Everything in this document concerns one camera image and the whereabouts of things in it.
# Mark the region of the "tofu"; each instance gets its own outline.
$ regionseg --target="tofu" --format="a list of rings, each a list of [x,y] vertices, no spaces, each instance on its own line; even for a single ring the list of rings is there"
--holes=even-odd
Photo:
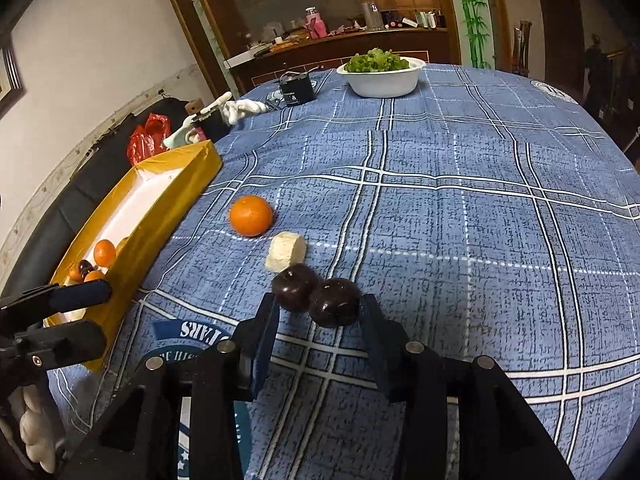
[[[305,253],[305,239],[299,234],[283,231],[271,240],[264,266],[272,272],[282,272],[293,264],[301,264]]]

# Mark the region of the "white glove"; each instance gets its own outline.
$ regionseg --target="white glove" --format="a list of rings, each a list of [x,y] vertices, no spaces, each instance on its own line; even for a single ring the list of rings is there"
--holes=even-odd
[[[257,115],[265,113],[267,105],[260,101],[251,101],[251,99],[240,99],[239,101],[231,101],[233,97],[231,92],[222,94],[213,101],[209,106],[204,107],[198,114],[188,116],[182,126],[174,131],[171,136],[167,137],[162,143],[169,149],[186,146],[190,143],[198,142],[198,136],[194,132],[194,120],[198,115],[206,115],[216,106],[220,108],[222,120],[227,126],[234,126],[240,119],[244,119],[247,115]]]
[[[251,101],[251,99],[240,99],[239,101],[226,102],[220,113],[228,126],[234,126],[240,119],[244,119],[247,115],[263,114],[268,110],[267,105],[260,101]]]

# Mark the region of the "mandarin orange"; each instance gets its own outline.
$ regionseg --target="mandarin orange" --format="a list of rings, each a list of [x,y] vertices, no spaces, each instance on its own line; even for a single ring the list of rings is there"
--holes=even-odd
[[[71,267],[69,267],[69,279],[72,282],[77,282],[77,283],[82,282],[82,276],[80,275],[80,269],[79,269],[78,263],[75,263]]]
[[[259,236],[271,227],[273,211],[262,197],[243,196],[231,206],[229,223],[242,236]]]
[[[92,282],[93,280],[103,280],[104,272],[101,270],[92,270],[84,277],[84,282]]]
[[[94,247],[95,264],[99,267],[111,267],[116,259],[116,248],[109,240],[100,240]]]

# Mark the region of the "screw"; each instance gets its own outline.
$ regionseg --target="screw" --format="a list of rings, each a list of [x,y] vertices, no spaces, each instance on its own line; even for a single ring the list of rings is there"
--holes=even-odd
[[[158,370],[158,368],[162,368],[164,364],[164,359],[159,356],[150,357],[146,360],[145,366],[148,370]]]
[[[236,349],[236,343],[231,341],[231,339],[224,339],[216,345],[216,348],[221,354],[228,354]]]
[[[485,370],[491,370],[491,368],[495,366],[495,361],[488,355],[481,355],[478,358],[478,366],[484,368]]]
[[[421,354],[424,352],[424,345],[419,341],[409,341],[406,345],[404,345],[409,354]]]

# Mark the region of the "white wall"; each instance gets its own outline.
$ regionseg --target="white wall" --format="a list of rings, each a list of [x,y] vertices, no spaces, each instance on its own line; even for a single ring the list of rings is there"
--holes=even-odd
[[[506,0],[506,3],[511,24],[510,35],[512,42],[513,27],[519,27],[520,20],[533,23],[529,43],[529,76],[544,81],[545,33],[540,0]],[[622,33],[598,0],[580,0],[580,7],[582,9],[585,48],[591,45],[591,35],[594,33],[600,36],[604,52],[610,52],[626,46]]]
[[[76,144],[195,63],[169,0],[34,0],[12,37],[26,94],[0,119],[0,245]],[[176,97],[210,100],[197,76]]]

